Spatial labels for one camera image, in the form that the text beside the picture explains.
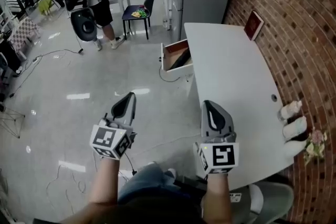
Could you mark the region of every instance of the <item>black cable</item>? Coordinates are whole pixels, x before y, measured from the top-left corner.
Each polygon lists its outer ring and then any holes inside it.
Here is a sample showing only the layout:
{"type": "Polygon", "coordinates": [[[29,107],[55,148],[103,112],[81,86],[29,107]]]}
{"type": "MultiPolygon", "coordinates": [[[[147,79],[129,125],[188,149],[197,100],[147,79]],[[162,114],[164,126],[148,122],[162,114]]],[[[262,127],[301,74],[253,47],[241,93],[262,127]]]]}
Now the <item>black cable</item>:
{"type": "Polygon", "coordinates": [[[36,57],[33,59],[33,61],[30,63],[29,67],[32,65],[32,63],[34,63],[35,61],[37,61],[37,58],[38,58],[38,57],[41,57],[41,59],[40,59],[39,62],[33,67],[32,71],[28,74],[28,76],[24,79],[24,81],[20,84],[20,86],[17,87],[17,89],[16,89],[12,94],[10,94],[9,97],[12,98],[12,97],[16,94],[16,92],[18,91],[18,89],[20,89],[20,88],[22,87],[23,83],[26,82],[26,80],[29,78],[29,76],[33,73],[34,69],[35,69],[35,68],[38,66],[38,64],[42,61],[43,56],[45,56],[45,55],[49,55],[49,54],[53,54],[54,52],[58,52],[58,51],[64,51],[64,50],[69,51],[69,52],[72,52],[73,54],[80,54],[79,52],[75,52],[75,51],[68,50],[68,49],[63,49],[63,50],[54,50],[54,51],[48,52],[48,53],[46,53],[46,54],[36,56],[36,57]]]}
{"type": "Polygon", "coordinates": [[[78,43],[78,45],[79,45],[79,47],[80,47],[79,53],[81,53],[81,52],[83,51],[83,48],[82,48],[82,46],[81,46],[81,44],[80,44],[80,42],[79,42],[79,40],[78,40],[78,37],[77,37],[76,33],[75,33],[75,37],[76,37],[76,39],[77,39],[77,43],[78,43]]]}
{"type": "Polygon", "coordinates": [[[23,83],[25,83],[25,81],[29,78],[29,76],[33,73],[34,69],[38,66],[38,64],[41,62],[42,58],[39,60],[39,62],[34,66],[34,68],[32,69],[32,71],[29,73],[29,75],[25,78],[25,80],[21,83],[21,85],[9,96],[10,98],[12,98],[16,92],[18,91],[18,89],[21,88],[21,86],[23,85],[23,83]]]}
{"type": "Polygon", "coordinates": [[[177,80],[179,79],[179,77],[178,77],[177,79],[173,80],[173,81],[169,81],[169,80],[165,80],[165,79],[163,79],[162,76],[161,76],[161,66],[160,66],[160,68],[159,68],[159,76],[160,76],[160,78],[161,78],[163,81],[165,81],[165,82],[175,82],[175,81],[177,81],[177,80]]]}
{"type": "Polygon", "coordinates": [[[66,9],[67,9],[67,8],[63,9],[62,12],[61,12],[61,14],[57,17],[57,19],[56,19],[56,20],[53,20],[52,22],[56,22],[56,21],[59,19],[59,17],[62,16],[63,12],[64,12],[66,9]]]}
{"type": "Polygon", "coordinates": [[[131,163],[131,160],[130,160],[130,158],[128,158],[128,156],[127,156],[126,152],[125,152],[125,155],[126,155],[126,157],[127,157],[128,161],[129,161],[129,162],[130,162],[130,164],[131,164],[131,167],[132,167],[132,175],[135,175],[135,174],[136,174],[136,171],[134,170],[134,168],[133,168],[133,165],[132,165],[132,163],[131,163]]]}

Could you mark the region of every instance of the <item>open drawer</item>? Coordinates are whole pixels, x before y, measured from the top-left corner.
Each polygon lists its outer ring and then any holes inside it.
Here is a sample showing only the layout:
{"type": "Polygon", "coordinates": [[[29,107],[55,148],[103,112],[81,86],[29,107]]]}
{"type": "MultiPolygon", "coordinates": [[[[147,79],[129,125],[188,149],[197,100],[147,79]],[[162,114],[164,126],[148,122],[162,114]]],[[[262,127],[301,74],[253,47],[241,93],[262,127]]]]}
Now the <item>open drawer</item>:
{"type": "Polygon", "coordinates": [[[173,64],[186,49],[189,49],[188,40],[186,39],[166,46],[161,43],[162,70],[165,71],[172,80],[194,73],[193,60],[191,57],[183,66],[171,69],[173,64]]]}

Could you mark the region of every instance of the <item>black speaker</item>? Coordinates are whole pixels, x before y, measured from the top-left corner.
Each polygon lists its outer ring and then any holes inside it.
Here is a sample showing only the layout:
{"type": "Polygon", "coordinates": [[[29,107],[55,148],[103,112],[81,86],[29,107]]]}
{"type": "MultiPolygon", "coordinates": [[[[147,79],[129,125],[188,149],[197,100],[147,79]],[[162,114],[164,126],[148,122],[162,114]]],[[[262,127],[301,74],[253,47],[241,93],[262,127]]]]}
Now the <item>black speaker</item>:
{"type": "Polygon", "coordinates": [[[96,38],[97,26],[91,8],[81,8],[72,12],[71,23],[81,40],[92,41],[96,38]]]}

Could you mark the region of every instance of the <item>white sneaker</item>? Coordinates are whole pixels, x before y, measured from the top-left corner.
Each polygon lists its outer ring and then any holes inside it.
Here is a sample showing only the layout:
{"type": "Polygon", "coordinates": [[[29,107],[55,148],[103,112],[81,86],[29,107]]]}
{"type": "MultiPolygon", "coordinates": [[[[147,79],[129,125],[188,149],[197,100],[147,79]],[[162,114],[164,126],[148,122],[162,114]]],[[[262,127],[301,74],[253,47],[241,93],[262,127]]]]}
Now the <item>white sneaker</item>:
{"type": "Polygon", "coordinates": [[[96,41],[93,42],[95,46],[97,47],[97,51],[100,51],[103,47],[101,45],[100,39],[97,39],[96,41]]]}
{"type": "Polygon", "coordinates": [[[113,50],[117,49],[125,41],[124,35],[122,35],[121,37],[117,37],[117,38],[115,39],[115,41],[110,41],[111,48],[113,50]]]}

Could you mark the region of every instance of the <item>pink flower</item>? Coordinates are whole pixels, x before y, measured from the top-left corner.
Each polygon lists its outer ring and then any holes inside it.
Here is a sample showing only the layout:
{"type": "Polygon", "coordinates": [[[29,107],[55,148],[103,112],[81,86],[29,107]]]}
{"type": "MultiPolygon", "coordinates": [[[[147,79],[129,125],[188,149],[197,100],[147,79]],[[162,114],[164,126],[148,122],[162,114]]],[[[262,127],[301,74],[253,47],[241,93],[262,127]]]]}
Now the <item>pink flower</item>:
{"type": "Polygon", "coordinates": [[[321,144],[324,141],[324,136],[320,130],[313,130],[311,140],[314,144],[321,144]]]}

